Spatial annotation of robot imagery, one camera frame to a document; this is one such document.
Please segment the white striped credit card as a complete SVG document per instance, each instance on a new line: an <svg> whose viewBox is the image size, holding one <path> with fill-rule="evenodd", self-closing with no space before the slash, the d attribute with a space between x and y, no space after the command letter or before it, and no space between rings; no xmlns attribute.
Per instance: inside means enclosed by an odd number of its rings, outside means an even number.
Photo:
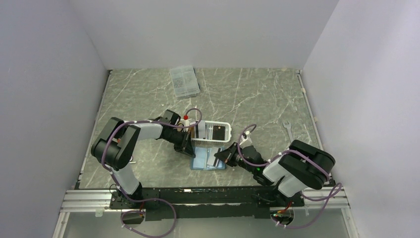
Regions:
<svg viewBox="0 0 420 238"><path fill-rule="evenodd" d="M208 151L208 158L206 161L206 168L209 170L216 170L216 169L222 169L223 168L223 163L217 159L214 155L217 152L220 152L221 148L220 147L212 147L209 149Z"/></svg>

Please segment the blue card holder wallet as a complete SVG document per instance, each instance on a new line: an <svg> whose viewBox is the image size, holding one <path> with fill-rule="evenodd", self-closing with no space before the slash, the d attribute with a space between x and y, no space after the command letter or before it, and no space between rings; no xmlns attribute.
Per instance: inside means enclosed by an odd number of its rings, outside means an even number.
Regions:
<svg viewBox="0 0 420 238"><path fill-rule="evenodd" d="M215 154L223 149L224 147L195 147L195 157L191 159L190 169L203 171L224 170L226 168L225 163L215 157Z"/></svg>

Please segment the white plastic basket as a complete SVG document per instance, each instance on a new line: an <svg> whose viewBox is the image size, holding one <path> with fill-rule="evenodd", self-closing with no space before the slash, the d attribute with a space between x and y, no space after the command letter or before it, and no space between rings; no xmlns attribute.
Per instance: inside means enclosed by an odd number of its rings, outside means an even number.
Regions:
<svg viewBox="0 0 420 238"><path fill-rule="evenodd" d="M231 131L227 122L202 120L193 127L192 140L227 143L231 139Z"/></svg>

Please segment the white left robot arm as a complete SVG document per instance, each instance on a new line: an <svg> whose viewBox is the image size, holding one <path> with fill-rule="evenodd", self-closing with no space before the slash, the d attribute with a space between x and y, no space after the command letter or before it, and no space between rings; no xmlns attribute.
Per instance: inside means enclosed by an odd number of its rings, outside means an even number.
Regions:
<svg viewBox="0 0 420 238"><path fill-rule="evenodd" d="M138 207L143 199L141 182L129 164L138 141L163 139L172 143L176 152L195 157L191 134L187 126L179 125L180 120L181 116L171 110L148 120L112 117L93 142L91 155L110 173L129 208Z"/></svg>

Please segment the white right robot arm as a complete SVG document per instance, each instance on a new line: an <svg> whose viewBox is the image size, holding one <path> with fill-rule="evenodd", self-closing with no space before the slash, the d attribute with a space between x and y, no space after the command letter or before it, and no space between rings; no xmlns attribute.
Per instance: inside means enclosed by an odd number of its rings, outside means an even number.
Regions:
<svg viewBox="0 0 420 238"><path fill-rule="evenodd" d="M275 183L273 200L279 206L306 188L323 188L336 163L332 155L300 140L292 141L287 150L270 161L264 160L253 145L242 148L236 142L214 156L228 166L247 170L262 186Z"/></svg>

